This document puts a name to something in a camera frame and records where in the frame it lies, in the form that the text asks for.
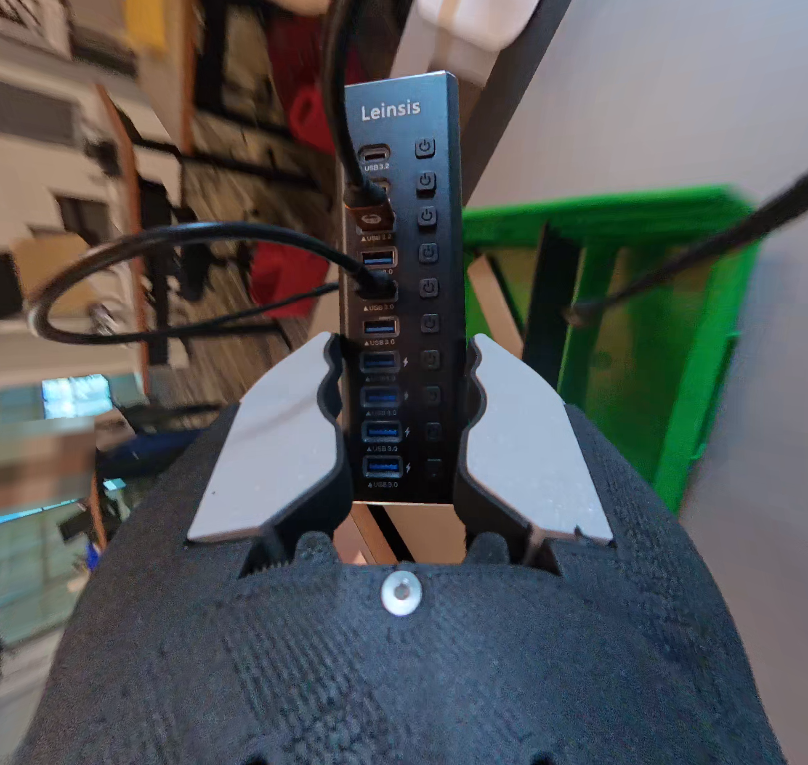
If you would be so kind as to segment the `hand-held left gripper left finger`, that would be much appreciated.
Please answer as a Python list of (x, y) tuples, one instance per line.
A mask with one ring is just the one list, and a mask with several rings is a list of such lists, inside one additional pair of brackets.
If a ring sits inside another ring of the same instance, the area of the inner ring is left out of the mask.
[(338, 417), (340, 339), (320, 333), (266, 372), (242, 398), (187, 531), (212, 548), (248, 540), (253, 560), (286, 564), (310, 533), (332, 539), (352, 507)]

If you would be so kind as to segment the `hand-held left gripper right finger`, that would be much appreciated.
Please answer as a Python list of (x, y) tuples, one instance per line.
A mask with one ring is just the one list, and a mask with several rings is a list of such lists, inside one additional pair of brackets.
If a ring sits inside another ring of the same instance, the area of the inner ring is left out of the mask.
[(453, 507), (470, 537), (499, 536), (512, 564), (551, 539), (605, 547), (613, 530), (566, 405), (526, 363), (483, 334), (469, 342), (468, 423)]

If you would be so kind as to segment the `green plastic bin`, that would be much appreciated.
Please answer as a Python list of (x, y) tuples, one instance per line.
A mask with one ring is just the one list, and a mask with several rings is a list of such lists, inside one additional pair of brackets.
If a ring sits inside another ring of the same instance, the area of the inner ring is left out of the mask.
[[(751, 211), (729, 186), (467, 208), (468, 334), (488, 335), (522, 358), (547, 224), (581, 249), (574, 303), (617, 292)], [(755, 259), (756, 248), (747, 248), (683, 273), (589, 327), (568, 326), (556, 391), (601, 429), (676, 514), (710, 438)]]

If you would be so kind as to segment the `black usb cable grey plug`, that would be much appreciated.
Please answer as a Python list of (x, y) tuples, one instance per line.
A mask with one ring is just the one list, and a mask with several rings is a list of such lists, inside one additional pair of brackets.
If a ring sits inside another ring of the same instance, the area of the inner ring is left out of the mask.
[(326, 243), (306, 234), (274, 225), (249, 223), (246, 221), (223, 221), (189, 223), (174, 226), (151, 228), (138, 234), (126, 235), (114, 242), (93, 249), (74, 264), (66, 267), (31, 295), (27, 308), (27, 324), (37, 337), (51, 342), (74, 346), (114, 346), (134, 343), (154, 343), (160, 339), (181, 337), (223, 337), (246, 335), (252, 326), (234, 324), (248, 316), (256, 316), (278, 309), (294, 301), (324, 295), (325, 287), (294, 295), (288, 300), (266, 306), (256, 306), (229, 316), (221, 316), (193, 325), (169, 327), (140, 333), (112, 335), (90, 335), (69, 332), (53, 325), (50, 313), (55, 303), (71, 288), (91, 275), (106, 270), (109, 266), (125, 263), (142, 255), (155, 253), (175, 246), (200, 245), (203, 243), (231, 239), (247, 239), (254, 242), (267, 242), (288, 245), (318, 255), (339, 266), (354, 281), (355, 292), (367, 299), (374, 296), (393, 298), (397, 292), (390, 275), (368, 267), (356, 258), (350, 257)]

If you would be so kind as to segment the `black usb hub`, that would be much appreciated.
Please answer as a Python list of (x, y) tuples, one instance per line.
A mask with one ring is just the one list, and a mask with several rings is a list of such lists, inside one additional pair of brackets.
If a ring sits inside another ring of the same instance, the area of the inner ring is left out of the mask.
[(354, 499), (450, 504), (466, 356), (457, 79), (437, 72), (350, 85), (348, 123), (391, 228), (346, 216), (343, 252), (390, 278), (366, 299), (340, 281), (343, 427)]

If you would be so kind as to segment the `braided usb cable orange plugs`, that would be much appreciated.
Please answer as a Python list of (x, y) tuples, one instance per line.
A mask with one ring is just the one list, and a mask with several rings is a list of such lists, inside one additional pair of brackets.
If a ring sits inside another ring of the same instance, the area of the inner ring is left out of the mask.
[[(394, 226), (393, 208), (388, 194), (365, 177), (360, 168), (349, 133), (345, 97), (348, 47), (366, 1), (330, 0), (322, 43), (322, 102), (335, 153), (343, 167), (343, 204), (349, 219), (360, 228), (381, 227), (387, 231)], [(596, 316), (661, 287), (685, 271), (758, 242), (806, 214), (806, 210), (807, 177), (803, 175), (791, 187), (731, 228), (690, 245), (658, 269), (635, 279), (617, 293), (600, 300), (578, 300), (570, 304), (563, 310), (563, 317), (574, 329), (589, 326)]]

